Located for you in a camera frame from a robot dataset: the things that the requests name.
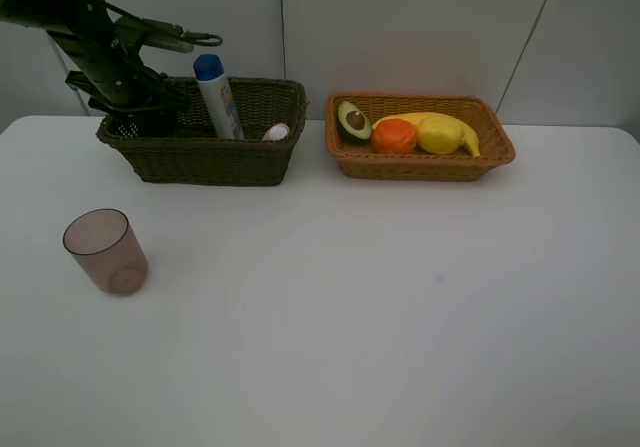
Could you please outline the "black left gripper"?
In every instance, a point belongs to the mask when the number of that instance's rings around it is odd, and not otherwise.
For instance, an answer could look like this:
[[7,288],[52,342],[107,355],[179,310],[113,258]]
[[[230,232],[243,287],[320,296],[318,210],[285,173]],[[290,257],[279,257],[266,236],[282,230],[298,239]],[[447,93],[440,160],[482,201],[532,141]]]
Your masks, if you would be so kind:
[[130,21],[108,21],[76,27],[49,36],[77,69],[66,83],[91,97],[91,105],[113,115],[182,111],[188,98],[147,67],[139,51],[141,31]]

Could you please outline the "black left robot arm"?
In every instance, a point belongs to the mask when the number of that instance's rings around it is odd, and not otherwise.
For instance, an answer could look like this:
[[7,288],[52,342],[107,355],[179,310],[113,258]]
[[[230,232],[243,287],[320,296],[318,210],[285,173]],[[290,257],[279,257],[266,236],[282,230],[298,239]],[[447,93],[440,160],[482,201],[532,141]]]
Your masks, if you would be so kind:
[[166,115],[188,97],[144,65],[139,51],[151,32],[139,21],[114,21],[105,0],[1,0],[1,19],[38,28],[76,65],[65,83],[112,115]]

